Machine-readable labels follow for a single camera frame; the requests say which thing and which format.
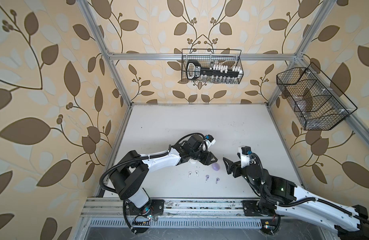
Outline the purple round charging case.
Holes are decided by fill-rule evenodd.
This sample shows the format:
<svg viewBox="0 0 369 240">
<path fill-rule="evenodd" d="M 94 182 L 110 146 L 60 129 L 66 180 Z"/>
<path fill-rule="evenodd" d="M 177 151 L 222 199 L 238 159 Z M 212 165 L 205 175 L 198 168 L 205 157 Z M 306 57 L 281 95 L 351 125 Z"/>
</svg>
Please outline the purple round charging case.
<svg viewBox="0 0 369 240">
<path fill-rule="evenodd" d="M 220 165 L 218 163 L 213 163 L 211 165 L 212 169 L 215 171 L 219 171 L 220 170 Z"/>
</svg>

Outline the white round charging case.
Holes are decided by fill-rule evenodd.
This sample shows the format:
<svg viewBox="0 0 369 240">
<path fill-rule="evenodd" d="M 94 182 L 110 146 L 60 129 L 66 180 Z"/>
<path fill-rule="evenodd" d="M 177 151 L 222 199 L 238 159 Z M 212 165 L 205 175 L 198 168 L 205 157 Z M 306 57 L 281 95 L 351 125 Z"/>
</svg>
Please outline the white round charging case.
<svg viewBox="0 0 369 240">
<path fill-rule="evenodd" d="M 197 164 L 197 163 L 198 163 L 198 161 L 197 161 L 197 160 L 193 160 L 193 159 L 189 160 L 189 162 L 190 162 L 191 164 L 193 164 L 193 165 L 195 165 L 195 164 Z"/>
</svg>

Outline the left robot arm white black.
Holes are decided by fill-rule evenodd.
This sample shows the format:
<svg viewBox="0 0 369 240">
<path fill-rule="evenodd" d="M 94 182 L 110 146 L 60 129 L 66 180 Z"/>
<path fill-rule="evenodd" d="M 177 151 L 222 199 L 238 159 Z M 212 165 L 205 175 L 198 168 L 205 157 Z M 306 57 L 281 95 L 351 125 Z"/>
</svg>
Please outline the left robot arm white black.
<svg viewBox="0 0 369 240">
<path fill-rule="evenodd" d="M 190 160 L 204 166 L 212 165 L 217 158 L 208 149 L 215 142 L 211 135 L 191 133 L 163 152 L 141 155 L 132 150 L 101 175 L 99 185 L 101 189 L 117 194 L 122 201 L 130 201 L 138 209 L 149 208 L 150 197 L 141 187 L 147 174 Z"/>
</svg>

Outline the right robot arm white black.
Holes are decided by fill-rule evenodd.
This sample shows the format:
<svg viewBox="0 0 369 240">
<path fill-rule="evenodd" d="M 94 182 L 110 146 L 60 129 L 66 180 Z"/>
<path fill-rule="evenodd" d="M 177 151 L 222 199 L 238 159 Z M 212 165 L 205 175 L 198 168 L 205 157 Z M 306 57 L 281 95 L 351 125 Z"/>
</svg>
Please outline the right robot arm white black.
<svg viewBox="0 0 369 240">
<path fill-rule="evenodd" d="M 242 201 L 247 217 L 291 217 L 336 234 L 341 240 L 369 240 L 367 209 L 345 206 L 319 197 L 296 183 L 272 176 L 250 150 L 237 154 L 240 161 L 223 158 L 227 174 L 243 178 L 257 200 Z"/>
</svg>

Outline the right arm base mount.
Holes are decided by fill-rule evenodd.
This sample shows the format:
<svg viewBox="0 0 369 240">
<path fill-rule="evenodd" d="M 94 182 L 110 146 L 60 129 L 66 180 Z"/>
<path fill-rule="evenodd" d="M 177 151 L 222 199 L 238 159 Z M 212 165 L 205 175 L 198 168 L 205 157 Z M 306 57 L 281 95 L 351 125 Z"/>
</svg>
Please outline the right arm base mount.
<svg viewBox="0 0 369 240">
<path fill-rule="evenodd" d="M 245 217 L 274 217 L 275 211 L 259 207 L 259 200 L 244 200 L 241 202 Z"/>
</svg>

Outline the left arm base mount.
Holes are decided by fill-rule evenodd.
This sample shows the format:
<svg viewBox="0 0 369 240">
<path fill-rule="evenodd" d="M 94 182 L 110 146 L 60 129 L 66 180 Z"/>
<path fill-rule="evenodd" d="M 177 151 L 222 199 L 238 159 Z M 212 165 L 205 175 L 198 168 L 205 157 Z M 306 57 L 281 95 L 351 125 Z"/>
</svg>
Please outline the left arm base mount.
<svg viewBox="0 0 369 240">
<path fill-rule="evenodd" d="M 150 199 L 143 207 L 137 208 L 132 202 L 124 202 L 124 207 L 126 211 L 132 216 L 136 215 L 152 215 L 161 216 L 164 211 L 163 199 Z"/>
</svg>

